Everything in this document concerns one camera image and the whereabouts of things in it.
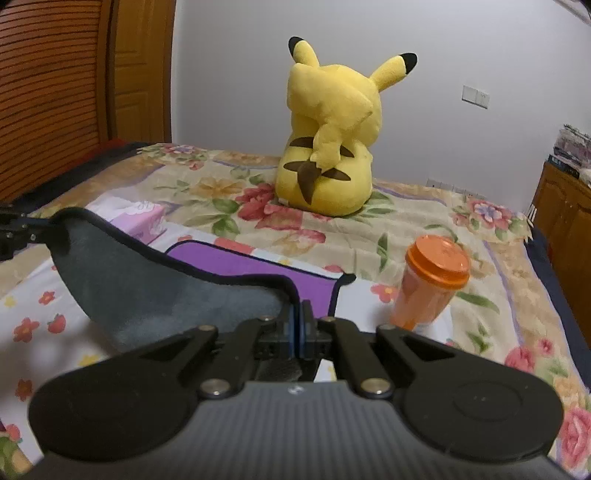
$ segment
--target wall socket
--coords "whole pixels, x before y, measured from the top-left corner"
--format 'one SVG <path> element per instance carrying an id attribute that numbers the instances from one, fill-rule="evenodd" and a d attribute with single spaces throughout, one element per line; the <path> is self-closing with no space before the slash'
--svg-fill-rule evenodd
<path id="1" fill-rule="evenodd" d="M 467 195 L 469 197 L 474 197 L 480 200 L 486 200 L 485 196 L 479 195 L 478 193 L 471 192 L 470 190 L 461 189 L 460 187 L 456 187 L 455 185 L 450 185 L 448 183 L 442 183 L 437 180 L 428 179 L 427 184 L 425 186 L 441 190 L 447 190 L 449 192 L 461 193 L 462 195 Z"/>

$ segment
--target white wall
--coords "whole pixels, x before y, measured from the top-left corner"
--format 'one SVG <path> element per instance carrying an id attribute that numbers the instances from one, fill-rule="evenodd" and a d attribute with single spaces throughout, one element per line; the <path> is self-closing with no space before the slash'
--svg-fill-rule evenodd
<path id="1" fill-rule="evenodd" d="M 280 155 L 292 35 L 366 75 L 417 53 L 382 93 L 372 152 L 385 179 L 430 177 L 524 209 L 560 125 L 591 131 L 591 27 L 552 0 L 177 0 L 173 140 Z M 463 84 L 489 93 L 489 109 L 462 102 Z"/>

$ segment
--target metal screw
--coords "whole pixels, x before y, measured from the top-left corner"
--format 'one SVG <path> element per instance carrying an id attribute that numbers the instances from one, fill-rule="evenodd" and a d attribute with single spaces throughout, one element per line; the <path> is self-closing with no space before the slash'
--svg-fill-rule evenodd
<path id="1" fill-rule="evenodd" d="M 368 378 L 361 382 L 361 390 L 367 393 L 380 395 L 390 390 L 390 382 L 383 378 Z"/>
<path id="2" fill-rule="evenodd" d="M 203 393 L 218 396 L 230 390 L 230 384 L 221 378 L 210 378 L 209 380 L 203 381 L 199 388 Z"/>

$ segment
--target plush ear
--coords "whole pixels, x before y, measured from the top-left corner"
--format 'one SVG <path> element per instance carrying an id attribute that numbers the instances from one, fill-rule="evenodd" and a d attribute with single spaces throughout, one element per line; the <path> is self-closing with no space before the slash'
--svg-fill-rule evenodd
<path id="1" fill-rule="evenodd" d="M 303 63 L 309 67 L 320 66 L 320 62 L 318 61 L 312 46 L 303 38 L 291 37 L 289 46 L 291 56 L 296 63 Z"/>
<path id="2" fill-rule="evenodd" d="M 403 53 L 382 63 L 369 79 L 381 92 L 405 78 L 416 64 L 417 56 L 414 53 Z"/>

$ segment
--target black ear tip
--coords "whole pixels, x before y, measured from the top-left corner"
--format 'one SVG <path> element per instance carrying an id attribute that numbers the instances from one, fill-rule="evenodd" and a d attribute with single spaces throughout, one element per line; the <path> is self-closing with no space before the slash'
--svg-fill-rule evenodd
<path id="1" fill-rule="evenodd" d="M 404 60 L 404 65 L 406 66 L 408 75 L 417 64 L 417 55 L 415 53 L 403 53 L 400 56 Z"/>
<path id="2" fill-rule="evenodd" d="M 291 56 L 294 55 L 294 49 L 295 49 L 297 43 L 299 41 L 301 41 L 301 40 L 303 40 L 303 38 L 300 38 L 300 37 L 291 37 L 290 38 L 289 46 L 290 46 L 290 54 L 291 54 Z"/>

